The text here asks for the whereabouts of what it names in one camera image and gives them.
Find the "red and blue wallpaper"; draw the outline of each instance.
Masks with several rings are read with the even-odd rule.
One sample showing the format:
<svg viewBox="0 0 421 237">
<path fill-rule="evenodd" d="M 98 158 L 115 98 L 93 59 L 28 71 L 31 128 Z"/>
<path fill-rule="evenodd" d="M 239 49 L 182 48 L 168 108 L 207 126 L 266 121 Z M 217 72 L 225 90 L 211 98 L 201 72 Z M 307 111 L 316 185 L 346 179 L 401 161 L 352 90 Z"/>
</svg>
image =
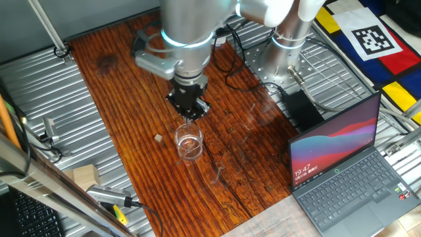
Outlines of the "red and blue wallpaper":
<svg viewBox="0 0 421 237">
<path fill-rule="evenodd" d="M 380 95 L 357 105 L 291 142 L 293 185 L 318 176 L 328 167 L 374 141 Z"/>
</svg>

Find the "metal rod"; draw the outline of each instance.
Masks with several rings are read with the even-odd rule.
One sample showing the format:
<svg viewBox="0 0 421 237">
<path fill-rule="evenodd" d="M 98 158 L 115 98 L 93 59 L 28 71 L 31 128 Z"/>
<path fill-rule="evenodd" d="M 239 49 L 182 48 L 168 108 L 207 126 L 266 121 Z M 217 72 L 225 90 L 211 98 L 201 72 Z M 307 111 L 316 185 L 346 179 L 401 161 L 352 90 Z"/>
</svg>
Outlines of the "metal rod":
<svg viewBox="0 0 421 237">
<path fill-rule="evenodd" d="M 27 155 L 0 134 L 0 164 L 23 171 Z M 134 236 L 120 221 L 88 196 L 69 177 L 37 153 L 37 161 L 31 159 L 27 177 L 4 176 L 1 180 L 74 219 L 100 236 Z"/>
<path fill-rule="evenodd" d="M 57 47 L 58 54 L 66 53 L 67 52 L 66 46 L 60 39 L 60 36 L 57 33 L 57 31 L 54 29 L 53 24 L 48 19 L 48 16 L 45 13 L 44 9 L 42 8 L 41 4 L 39 4 L 39 1 L 38 0 L 28 0 L 28 1 L 29 1 L 29 4 L 31 4 L 32 9 L 37 14 L 39 20 L 43 24 L 45 30 L 50 35 L 51 40 L 53 40 L 55 47 Z"/>
<path fill-rule="evenodd" d="M 420 111 L 421 111 L 421 99 L 419 99 L 414 105 L 409 107 L 409 109 L 403 113 L 403 116 L 411 119 L 413 116 L 417 115 Z"/>
</svg>

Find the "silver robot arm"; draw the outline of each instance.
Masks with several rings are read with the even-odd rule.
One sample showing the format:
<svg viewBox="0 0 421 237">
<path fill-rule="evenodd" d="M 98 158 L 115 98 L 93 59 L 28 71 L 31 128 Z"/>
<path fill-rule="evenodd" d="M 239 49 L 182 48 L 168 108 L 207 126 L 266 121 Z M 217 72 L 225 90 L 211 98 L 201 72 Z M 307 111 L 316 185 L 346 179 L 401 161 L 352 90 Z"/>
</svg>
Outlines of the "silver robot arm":
<svg viewBox="0 0 421 237">
<path fill-rule="evenodd" d="M 267 73 L 289 77 L 287 68 L 299 68 L 299 55 L 310 27 L 326 0 L 294 0 L 285 20 L 277 27 L 276 35 L 261 55 Z"/>
<path fill-rule="evenodd" d="M 167 100 L 186 120 L 205 116 L 210 104 L 201 99 L 208 78 L 203 74 L 211 59 L 211 39 L 217 26 L 234 11 L 269 27 L 279 25 L 294 0 L 161 0 L 166 58 L 136 51 L 138 66 L 171 81 Z M 147 36 L 139 36 L 147 41 Z"/>
</svg>

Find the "red panel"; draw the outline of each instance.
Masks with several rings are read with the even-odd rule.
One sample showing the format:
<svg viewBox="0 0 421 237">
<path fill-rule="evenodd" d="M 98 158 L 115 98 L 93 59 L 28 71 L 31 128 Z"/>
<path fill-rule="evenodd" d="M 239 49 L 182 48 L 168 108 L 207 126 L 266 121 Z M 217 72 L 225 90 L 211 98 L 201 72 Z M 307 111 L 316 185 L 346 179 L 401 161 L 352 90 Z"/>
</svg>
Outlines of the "red panel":
<svg viewBox="0 0 421 237">
<path fill-rule="evenodd" d="M 381 62 L 394 74 L 398 74 L 415 64 L 419 63 L 421 59 L 413 53 L 402 41 L 389 31 L 393 39 L 401 47 L 402 51 L 392 55 L 383 56 L 379 59 Z"/>
</svg>

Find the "laptop keyboard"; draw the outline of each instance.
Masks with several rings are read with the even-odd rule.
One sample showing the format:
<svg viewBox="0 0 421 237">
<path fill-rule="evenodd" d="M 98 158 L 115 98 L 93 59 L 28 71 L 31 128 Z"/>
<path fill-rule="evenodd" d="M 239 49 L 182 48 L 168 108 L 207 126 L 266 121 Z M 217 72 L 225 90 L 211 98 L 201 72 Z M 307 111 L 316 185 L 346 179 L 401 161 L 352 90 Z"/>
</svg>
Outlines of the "laptop keyboard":
<svg viewBox="0 0 421 237">
<path fill-rule="evenodd" d="M 26 194 L 9 188 L 23 237 L 61 237 L 59 216 L 52 208 Z"/>
<path fill-rule="evenodd" d="M 384 158 L 374 153 L 299 199 L 321 231 L 341 221 L 353 209 L 389 195 L 386 184 L 396 177 Z"/>
</svg>

